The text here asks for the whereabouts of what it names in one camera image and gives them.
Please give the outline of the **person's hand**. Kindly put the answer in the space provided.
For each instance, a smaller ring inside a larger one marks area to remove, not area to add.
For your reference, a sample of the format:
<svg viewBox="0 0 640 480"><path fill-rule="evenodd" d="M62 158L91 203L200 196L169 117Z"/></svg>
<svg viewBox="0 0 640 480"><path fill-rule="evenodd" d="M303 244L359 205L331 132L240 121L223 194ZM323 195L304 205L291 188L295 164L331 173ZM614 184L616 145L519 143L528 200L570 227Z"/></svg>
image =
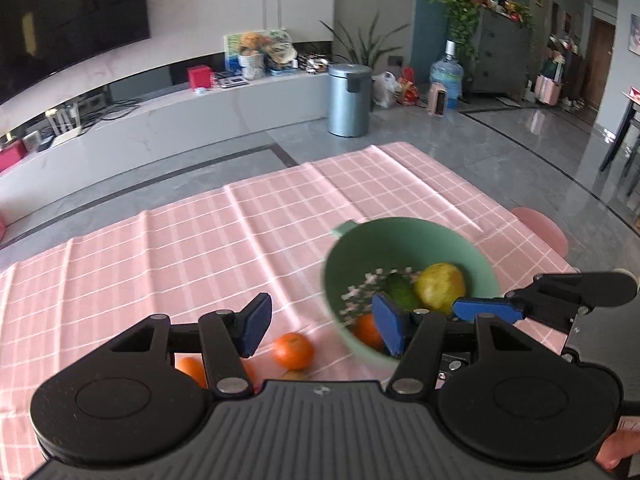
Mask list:
<svg viewBox="0 0 640 480"><path fill-rule="evenodd" d="M614 469L622 460L640 451L640 432L619 429L600 447L596 462L605 470Z"/></svg>

